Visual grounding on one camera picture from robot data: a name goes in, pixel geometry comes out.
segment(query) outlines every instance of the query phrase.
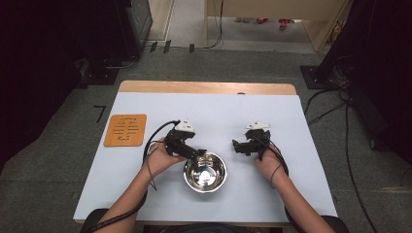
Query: metal bowl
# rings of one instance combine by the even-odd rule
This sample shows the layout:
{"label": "metal bowl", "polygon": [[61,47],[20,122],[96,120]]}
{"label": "metal bowl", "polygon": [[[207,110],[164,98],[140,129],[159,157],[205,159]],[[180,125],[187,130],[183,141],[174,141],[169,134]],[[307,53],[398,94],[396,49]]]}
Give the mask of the metal bowl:
{"label": "metal bowl", "polygon": [[201,193],[218,190],[227,177],[223,159],[213,152],[205,152],[188,159],[183,171],[185,181],[193,190]]}

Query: table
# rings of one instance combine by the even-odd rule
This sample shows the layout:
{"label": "table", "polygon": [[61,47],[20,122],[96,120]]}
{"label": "table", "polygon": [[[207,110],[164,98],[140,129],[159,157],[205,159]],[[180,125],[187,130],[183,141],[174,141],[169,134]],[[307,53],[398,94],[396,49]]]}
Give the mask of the table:
{"label": "table", "polygon": [[[223,0],[205,0],[204,46],[208,47],[208,17],[221,15]],[[320,51],[348,0],[224,0],[222,17],[302,19],[315,51]]]}
{"label": "table", "polygon": [[[271,103],[282,111],[273,111],[265,105],[250,108],[250,103],[260,101]],[[180,107],[180,111],[173,111],[176,107]],[[206,147],[219,154],[228,173],[225,184],[216,192],[197,193],[184,181],[184,164],[174,165],[155,178],[158,191],[149,188],[148,200],[137,221],[151,225],[201,221],[260,227],[290,225],[279,195],[258,173],[253,158],[235,153],[231,146],[231,139],[246,141],[244,125],[257,120],[258,116],[249,109],[259,114],[259,120],[276,127],[270,129],[272,141],[283,151],[291,178],[302,195],[320,214],[336,216],[325,172],[292,85],[126,81],[120,86],[111,116],[146,114],[145,140],[162,123],[181,116],[189,117],[196,135],[187,140],[187,144],[197,149]],[[106,130],[107,125],[74,215],[76,221],[84,220],[94,209],[112,206],[140,169],[143,147],[105,148]],[[170,128],[160,131],[157,138],[166,135],[168,130]],[[301,150],[305,151],[305,159],[299,156]]]}

